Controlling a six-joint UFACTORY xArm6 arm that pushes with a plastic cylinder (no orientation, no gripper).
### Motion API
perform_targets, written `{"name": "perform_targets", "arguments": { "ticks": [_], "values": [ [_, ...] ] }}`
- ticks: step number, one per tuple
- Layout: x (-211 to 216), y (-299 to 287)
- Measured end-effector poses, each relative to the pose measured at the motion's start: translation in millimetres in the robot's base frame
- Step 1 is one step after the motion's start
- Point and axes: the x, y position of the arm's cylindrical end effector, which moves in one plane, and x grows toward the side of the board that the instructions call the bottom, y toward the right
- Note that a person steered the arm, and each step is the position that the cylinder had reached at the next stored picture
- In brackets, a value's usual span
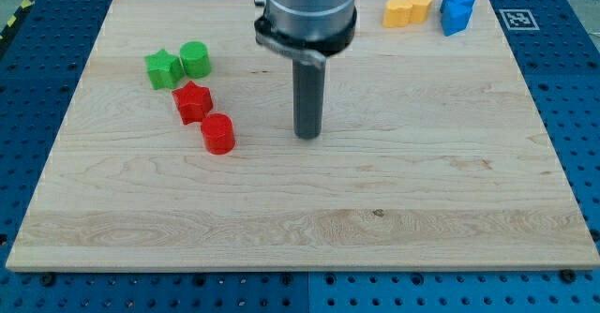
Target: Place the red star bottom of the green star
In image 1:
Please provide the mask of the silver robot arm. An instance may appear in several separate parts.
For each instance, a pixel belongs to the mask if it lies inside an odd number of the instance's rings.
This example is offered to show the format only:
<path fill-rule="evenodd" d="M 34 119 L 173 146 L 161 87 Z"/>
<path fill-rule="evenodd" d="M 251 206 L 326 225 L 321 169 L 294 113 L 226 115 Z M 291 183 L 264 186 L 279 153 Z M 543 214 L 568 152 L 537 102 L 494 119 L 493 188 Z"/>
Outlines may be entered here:
<path fill-rule="evenodd" d="M 301 65 L 323 70 L 353 40 L 355 0 L 264 0 L 256 42 Z"/>

